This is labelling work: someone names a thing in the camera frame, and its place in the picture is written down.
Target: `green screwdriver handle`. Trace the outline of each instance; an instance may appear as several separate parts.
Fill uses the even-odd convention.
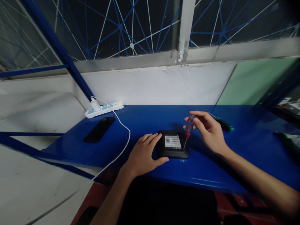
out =
[[[221,120],[220,117],[216,117],[215,120],[218,121],[219,124],[221,124],[221,127],[223,130],[225,130],[227,132],[234,131],[233,126],[231,126],[229,123],[225,122],[224,120]]]

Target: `forearm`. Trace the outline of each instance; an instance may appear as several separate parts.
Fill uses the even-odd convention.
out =
[[[133,176],[121,168],[115,183],[90,225],[117,224],[124,198],[132,180]]]
[[[222,157],[276,208],[288,216],[296,215],[300,206],[299,192],[257,168],[229,148],[224,151]]]

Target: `black smartphone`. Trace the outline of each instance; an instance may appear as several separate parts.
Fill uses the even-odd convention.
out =
[[[110,125],[115,120],[114,117],[104,117],[102,120],[91,130],[91,132],[83,139],[86,143],[98,143],[104,136]]]

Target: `blue desk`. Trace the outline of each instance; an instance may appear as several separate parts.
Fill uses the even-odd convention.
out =
[[[300,134],[300,130],[259,106],[125,106],[116,113],[131,130],[131,139],[123,155],[111,168],[124,164],[133,146],[144,134],[158,130],[181,130],[185,124],[183,118],[191,110],[208,110],[229,122],[235,131],[224,132],[224,136],[232,150],[300,190],[300,167],[289,158],[273,134],[273,131]],[[116,119],[99,143],[84,143],[84,137],[103,117],[114,117],[114,114],[111,112],[83,119],[37,157],[69,165],[103,168],[120,153],[128,139],[128,130]],[[249,191],[238,175],[203,145],[197,130],[193,131],[187,144],[191,151],[190,158],[170,159],[147,175],[167,182],[230,193]]]

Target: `white cable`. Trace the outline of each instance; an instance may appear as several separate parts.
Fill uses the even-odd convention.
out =
[[[98,100],[104,102],[105,104],[107,104],[105,101],[103,101],[103,100],[101,100],[101,99],[99,99],[99,98],[97,98],[97,97],[95,97],[95,96],[91,96],[91,97],[96,98],[96,99],[98,99]],[[70,198],[73,197],[75,194],[77,194],[82,188],[84,188],[84,187],[87,186],[90,182],[92,182],[93,180],[95,180],[96,177],[98,177],[98,176],[99,176],[99,175],[100,175],[107,167],[109,167],[113,162],[115,162],[115,161],[122,155],[122,153],[124,152],[124,150],[126,149],[128,143],[129,143],[131,132],[130,132],[130,130],[128,129],[128,127],[126,127],[123,123],[121,123],[121,121],[120,121],[118,115],[115,113],[115,111],[112,110],[112,109],[111,109],[111,111],[116,115],[116,117],[118,118],[120,124],[121,124],[123,127],[125,127],[125,128],[129,131],[128,141],[127,141],[127,143],[126,143],[124,149],[121,151],[121,153],[120,153],[113,161],[111,161],[111,162],[110,162],[106,167],[104,167],[104,168],[103,168],[96,176],[94,176],[93,179],[91,179],[91,180],[90,180],[89,182],[87,182],[85,185],[83,185],[82,187],[80,187],[79,189],[77,189],[73,194],[71,194],[70,196],[68,196],[68,197],[65,198],[64,200],[62,200],[62,201],[61,201],[60,203],[58,203],[56,206],[52,207],[52,208],[49,209],[47,212],[43,213],[42,215],[40,215],[39,217],[35,218],[33,221],[27,223],[26,225],[32,225],[32,224],[34,224],[35,222],[37,222],[37,221],[39,221],[40,219],[42,219],[45,215],[49,214],[50,212],[52,212],[53,210],[55,210],[56,208],[58,208],[59,206],[61,206],[61,205],[62,205],[63,203],[65,203],[68,199],[70,199]]]

